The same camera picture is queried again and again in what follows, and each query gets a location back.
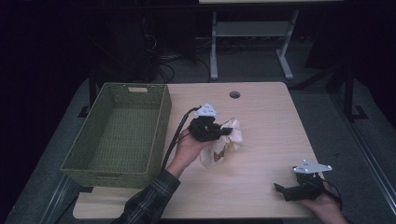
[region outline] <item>wooden table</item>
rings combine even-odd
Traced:
[[[310,217],[297,203],[285,202],[274,183],[297,185],[291,167],[303,159],[316,161],[286,86],[281,82],[169,85],[172,112],[165,150],[183,115],[193,107],[212,104],[216,123],[235,117],[244,145],[226,152],[224,163],[206,169],[197,159],[180,178],[181,185],[163,218]],[[240,98],[230,97],[238,91]],[[185,126],[194,118],[191,114]],[[115,218],[138,189],[94,188],[81,192],[74,209],[80,219]]]

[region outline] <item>gray floor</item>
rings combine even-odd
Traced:
[[[282,81],[296,85],[318,72],[304,68],[311,43],[292,42],[287,54],[294,80],[287,81],[276,58],[279,41],[264,42],[259,47],[246,47],[233,54],[219,54],[217,82]],[[208,53],[198,54],[208,65]],[[176,60],[168,65],[175,70],[174,83],[207,82],[208,71],[202,62]],[[325,177],[337,186],[343,196],[344,214],[354,223],[396,223],[396,216],[384,196],[384,189],[373,175],[370,161],[364,157],[365,148],[371,149],[383,176],[396,186],[396,132],[376,107],[370,92],[355,82],[355,105],[360,105],[369,119],[349,123],[341,112],[342,91],[328,94],[324,87],[327,77],[302,91],[290,91],[291,97],[318,161],[330,164],[333,171]],[[158,76],[155,83],[162,83]],[[84,82],[71,102],[56,133],[11,212],[7,224],[54,223],[78,192],[80,186],[60,173],[59,168],[70,148],[83,119],[78,113],[89,103],[88,85]],[[57,189],[60,182],[65,188]],[[108,220],[81,221],[73,218],[72,206],[59,223],[108,223]],[[265,220],[246,220],[238,223],[264,223]],[[320,223],[315,217],[284,219],[285,224]]]

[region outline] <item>metal stand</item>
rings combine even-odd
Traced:
[[[276,50],[276,56],[282,66],[285,78],[293,79],[286,51],[289,46],[294,25],[299,11],[294,10],[290,21],[219,21],[217,22],[216,11],[213,12],[212,21],[212,50],[210,52],[210,78],[217,80],[218,62],[216,57],[216,37],[217,36],[284,36],[285,42],[281,49]]]

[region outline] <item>human hand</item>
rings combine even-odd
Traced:
[[[166,170],[174,175],[180,177],[184,169],[188,167],[199,156],[202,149],[212,145],[213,142],[197,141],[189,130],[183,130],[178,136],[176,154]]]
[[[329,195],[322,193],[315,200],[300,200],[300,204],[309,208],[324,224],[347,224],[340,211],[339,204]]]

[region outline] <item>shirt sleeve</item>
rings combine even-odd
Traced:
[[[157,223],[180,181],[166,170],[161,171],[145,189],[125,204],[123,213],[112,224]]]

